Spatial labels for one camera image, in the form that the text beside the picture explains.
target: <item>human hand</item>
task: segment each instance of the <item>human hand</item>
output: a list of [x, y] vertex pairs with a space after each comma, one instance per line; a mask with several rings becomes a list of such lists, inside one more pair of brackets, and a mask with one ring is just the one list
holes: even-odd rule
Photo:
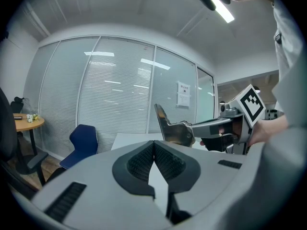
[[269, 123], [266, 120], [259, 120], [254, 125], [254, 130], [251, 138], [248, 141], [248, 147], [259, 142], [266, 142], [270, 139], [271, 135], [268, 132]]

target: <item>table leg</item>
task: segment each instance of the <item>table leg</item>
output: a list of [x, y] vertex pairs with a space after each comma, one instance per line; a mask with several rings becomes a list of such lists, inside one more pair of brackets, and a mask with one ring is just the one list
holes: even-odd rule
[[33, 149], [34, 155], [37, 155], [37, 150], [36, 150], [36, 145], [35, 145], [33, 130], [30, 129], [29, 131], [30, 131], [30, 139], [31, 139], [32, 149]]
[[15, 168], [19, 174], [32, 174], [35, 172], [35, 169], [30, 170], [27, 166], [27, 163], [34, 157], [33, 155], [23, 156], [20, 143], [18, 141], [17, 151], [16, 151], [18, 162], [15, 165]]

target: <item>blue chair seat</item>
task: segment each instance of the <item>blue chair seat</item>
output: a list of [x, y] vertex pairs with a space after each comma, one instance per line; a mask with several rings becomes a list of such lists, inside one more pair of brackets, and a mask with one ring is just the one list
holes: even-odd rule
[[65, 169], [69, 169], [74, 166], [76, 163], [80, 162], [83, 159], [86, 159], [95, 153], [81, 152], [81, 151], [73, 151], [69, 156], [67, 156], [64, 160], [62, 160], [59, 164]]
[[69, 136], [75, 150], [59, 164], [69, 169], [83, 159], [97, 153], [98, 141], [96, 128], [89, 125], [78, 125]]

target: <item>ceiling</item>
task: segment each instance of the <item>ceiling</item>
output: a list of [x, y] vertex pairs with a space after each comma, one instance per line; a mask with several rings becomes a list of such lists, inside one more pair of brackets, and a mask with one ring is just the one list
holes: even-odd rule
[[244, 80], [240, 82], [230, 83], [218, 86], [219, 102], [226, 103], [232, 100], [237, 94], [244, 90], [247, 86], [252, 84], [260, 89], [260, 98], [265, 104], [275, 104], [276, 99], [272, 94], [272, 89], [276, 86], [279, 80], [278, 74], [267, 75], [254, 79]]
[[166, 33], [213, 59], [220, 45], [242, 40], [240, 47], [251, 46], [246, 38], [267, 40], [265, 32], [276, 29], [266, 1], [232, 2], [227, 8], [235, 18], [231, 23], [199, 0], [25, 0], [17, 13], [38, 41], [80, 24], [123, 23]]

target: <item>window blinds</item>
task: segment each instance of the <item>window blinds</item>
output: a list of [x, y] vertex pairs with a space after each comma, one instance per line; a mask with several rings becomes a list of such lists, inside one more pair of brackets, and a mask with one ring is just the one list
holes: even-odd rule
[[[47, 68], [47, 65], [51, 59], [51, 56], [56, 49], [58, 43], [50, 44], [45, 47], [41, 47], [37, 50], [30, 69], [28, 71], [27, 79], [24, 85], [24, 107], [23, 113], [34, 114], [38, 113], [38, 99], [42, 86], [42, 80]], [[42, 147], [42, 141], [40, 136], [40, 129], [33, 130], [35, 143], [38, 147]], [[24, 132], [24, 137], [30, 140], [29, 132]]]
[[84, 76], [78, 124], [96, 127], [98, 152], [111, 149], [117, 133], [145, 133], [154, 47], [101, 38]]
[[44, 78], [39, 113], [43, 147], [66, 157], [74, 147], [69, 136], [75, 129], [76, 104], [84, 68], [98, 38], [81, 38], [60, 42]]
[[[196, 66], [170, 52], [157, 48], [153, 91], [150, 110], [149, 133], [160, 133], [154, 104], [160, 104], [171, 123], [196, 118]], [[190, 85], [190, 106], [177, 106], [178, 81]]]

